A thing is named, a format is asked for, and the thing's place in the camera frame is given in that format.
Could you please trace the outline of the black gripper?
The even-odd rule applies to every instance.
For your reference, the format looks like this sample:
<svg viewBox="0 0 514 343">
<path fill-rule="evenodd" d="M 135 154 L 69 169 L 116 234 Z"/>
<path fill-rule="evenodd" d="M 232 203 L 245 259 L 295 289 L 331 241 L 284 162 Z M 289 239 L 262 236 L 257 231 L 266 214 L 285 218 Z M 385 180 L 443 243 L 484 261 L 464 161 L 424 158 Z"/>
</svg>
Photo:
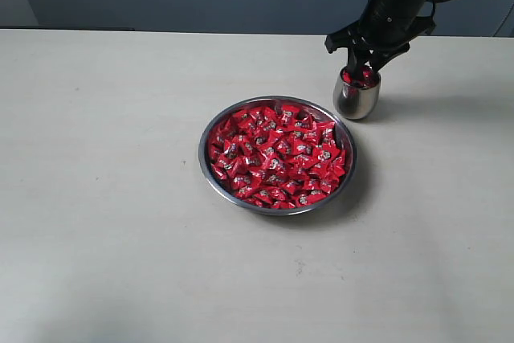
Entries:
<svg viewBox="0 0 514 343">
<path fill-rule="evenodd" d="M 449 0 L 368 0 L 361 17 L 354 23 L 326 35 L 324 46 L 329 54 L 348 49 L 346 71 L 361 77 L 365 66 L 379 72 L 386 64 L 408 52 L 409 42 L 434 29 L 434 16 L 419 17 L 429 2 Z"/>
</svg>

